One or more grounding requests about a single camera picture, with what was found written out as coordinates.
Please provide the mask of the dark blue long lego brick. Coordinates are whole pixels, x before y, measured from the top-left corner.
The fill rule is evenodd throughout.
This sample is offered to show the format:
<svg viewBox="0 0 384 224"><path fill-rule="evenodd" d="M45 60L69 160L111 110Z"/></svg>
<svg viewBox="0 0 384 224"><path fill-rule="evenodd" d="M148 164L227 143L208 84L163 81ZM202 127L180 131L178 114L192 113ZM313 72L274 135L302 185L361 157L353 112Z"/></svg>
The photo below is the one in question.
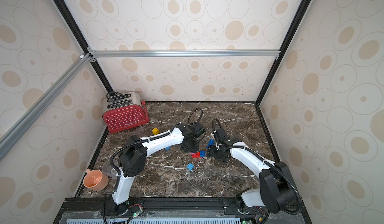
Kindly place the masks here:
<svg viewBox="0 0 384 224"><path fill-rule="evenodd" d="M215 145L215 141L213 139L210 139L207 145L207 148L210 148L210 146Z"/></svg>

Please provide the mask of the red long lego brick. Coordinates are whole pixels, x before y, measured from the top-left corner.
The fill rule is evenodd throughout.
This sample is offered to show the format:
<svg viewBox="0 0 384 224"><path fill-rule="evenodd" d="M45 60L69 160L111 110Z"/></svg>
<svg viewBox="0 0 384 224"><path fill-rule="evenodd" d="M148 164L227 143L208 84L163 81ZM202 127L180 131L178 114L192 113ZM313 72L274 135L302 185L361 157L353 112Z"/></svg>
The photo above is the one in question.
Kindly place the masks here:
<svg viewBox="0 0 384 224"><path fill-rule="evenodd" d="M195 153L195 155L191 156L192 158L200 158L200 152Z"/></svg>

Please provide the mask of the yellow square lego brick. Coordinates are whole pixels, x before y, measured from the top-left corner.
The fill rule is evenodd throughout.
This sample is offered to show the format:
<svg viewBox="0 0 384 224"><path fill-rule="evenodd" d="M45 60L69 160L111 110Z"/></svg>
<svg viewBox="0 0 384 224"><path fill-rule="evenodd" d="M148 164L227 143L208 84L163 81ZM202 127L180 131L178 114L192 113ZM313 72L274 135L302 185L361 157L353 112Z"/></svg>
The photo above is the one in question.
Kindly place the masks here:
<svg viewBox="0 0 384 224"><path fill-rule="evenodd" d="M154 129L152 130L152 133L153 133L153 135L158 135L158 134L160 134L160 131L159 131L159 129L154 128Z"/></svg>

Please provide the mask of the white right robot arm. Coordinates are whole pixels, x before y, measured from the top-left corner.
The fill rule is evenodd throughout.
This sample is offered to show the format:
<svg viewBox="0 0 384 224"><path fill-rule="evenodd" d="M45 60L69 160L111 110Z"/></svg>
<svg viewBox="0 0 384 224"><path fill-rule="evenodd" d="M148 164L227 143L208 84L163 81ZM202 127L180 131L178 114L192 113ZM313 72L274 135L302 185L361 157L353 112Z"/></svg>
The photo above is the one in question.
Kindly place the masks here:
<svg viewBox="0 0 384 224"><path fill-rule="evenodd" d="M240 161L259 179L259 188L238 194L240 209L266 208L273 214L283 211L290 215L302 212L303 202L288 166L273 162L250 149L244 142L229 136L223 128L213 131L215 146L207 156L226 162L230 157Z"/></svg>

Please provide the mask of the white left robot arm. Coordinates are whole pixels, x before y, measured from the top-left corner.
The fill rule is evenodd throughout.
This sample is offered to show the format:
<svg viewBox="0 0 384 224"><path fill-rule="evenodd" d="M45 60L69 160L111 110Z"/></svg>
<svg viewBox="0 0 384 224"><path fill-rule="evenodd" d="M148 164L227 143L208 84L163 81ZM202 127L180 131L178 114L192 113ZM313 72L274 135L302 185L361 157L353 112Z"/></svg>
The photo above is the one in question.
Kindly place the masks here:
<svg viewBox="0 0 384 224"><path fill-rule="evenodd" d="M130 138L127 145L110 158L110 166L117 172L112 194L115 204L120 205L129 199L134 179L144 170L147 157L173 145L179 145L181 151L196 153L205 135L206 130L200 123L180 122L171 130L158 135L143 138L134 135Z"/></svg>

